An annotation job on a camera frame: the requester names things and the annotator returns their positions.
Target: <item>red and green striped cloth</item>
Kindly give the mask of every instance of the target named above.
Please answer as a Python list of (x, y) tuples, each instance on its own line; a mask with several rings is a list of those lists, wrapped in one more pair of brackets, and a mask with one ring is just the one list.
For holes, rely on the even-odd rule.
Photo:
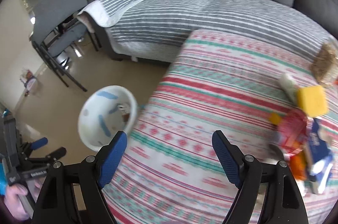
[[(104, 195), (124, 224), (219, 224), (236, 195), (212, 148), (222, 130), (244, 154), (268, 157), (271, 112), (292, 105), (278, 85), (282, 73), (300, 86), (316, 84), (310, 62), (248, 37), (194, 31), (141, 113), (128, 148)], [(330, 112), (322, 124), (338, 151), (338, 102), (327, 89)], [(309, 223), (322, 223), (338, 198), (337, 164), (322, 195), (304, 197)], [(259, 211), (251, 222), (257, 223)]]

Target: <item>sofa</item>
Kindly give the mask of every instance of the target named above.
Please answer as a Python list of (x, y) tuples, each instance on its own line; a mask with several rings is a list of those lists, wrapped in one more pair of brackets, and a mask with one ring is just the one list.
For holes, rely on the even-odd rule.
[(90, 5), (83, 12), (112, 59), (173, 62), (185, 39), (199, 28), (253, 37), (307, 59), (313, 59), (325, 38), (338, 37), (338, 0), (97, 0), (96, 4), (113, 22), (100, 23)]

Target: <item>screw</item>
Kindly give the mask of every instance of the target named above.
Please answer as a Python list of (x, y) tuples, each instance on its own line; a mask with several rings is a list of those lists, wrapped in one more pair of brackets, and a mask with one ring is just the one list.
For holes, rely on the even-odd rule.
[(281, 165), (282, 167), (286, 167), (288, 166), (287, 163), (285, 161), (279, 161), (279, 165)]
[(93, 156), (93, 155), (90, 155), (90, 156), (88, 156), (87, 158), (86, 158), (86, 161), (88, 162), (88, 163), (91, 163), (91, 162), (93, 162), (95, 160), (95, 156)]
[(248, 162), (252, 162), (254, 160), (253, 158), (254, 157), (252, 155), (249, 155), (249, 154), (244, 157), (244, 159)]
[(61, 162), (55, 162), (53, 164), (53, 168), (60, 168), (61, 167)]

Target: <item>human hand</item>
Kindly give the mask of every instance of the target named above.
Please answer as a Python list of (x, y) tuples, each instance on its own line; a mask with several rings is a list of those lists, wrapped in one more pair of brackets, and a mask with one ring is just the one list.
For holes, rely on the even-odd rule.
[[(38, 180), (34, 181), (34, 185), (31, 190), (31, 194), (36, 201), (40, 192), (41, 183)], [(19, 195), (26, 196), (28, 194), (28, 189), (21, 184), (15, 184), (12, 186), (6, 187), (5, 199), (4, 203), (12, 214), (12, 216), (19, 221), (24, 221), (29, 218), (28, 213), (26, 213), (25, 209), (22, 206), (22, 203), (19, 199)]]

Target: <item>gray chair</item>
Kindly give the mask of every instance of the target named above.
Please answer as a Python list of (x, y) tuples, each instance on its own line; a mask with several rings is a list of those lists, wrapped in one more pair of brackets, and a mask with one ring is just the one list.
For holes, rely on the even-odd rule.
[[(83, 91), (87, 90), (56, 61), (56, 57), (87, 32), (87, 28), (82, 23), (72, 19), (72, 15), (86, 5), (87, 0), (39, 0), (33, 9), (35, 24), (30, 37), (34, 49), (59, 79), (68, 87), (61, 77), (65, 74)], [(48, 44), (45, 44), (46, 37), (52, 31), (56, 32), (56, 35)], [(97, 50), (90, 33), (89, 36)]]

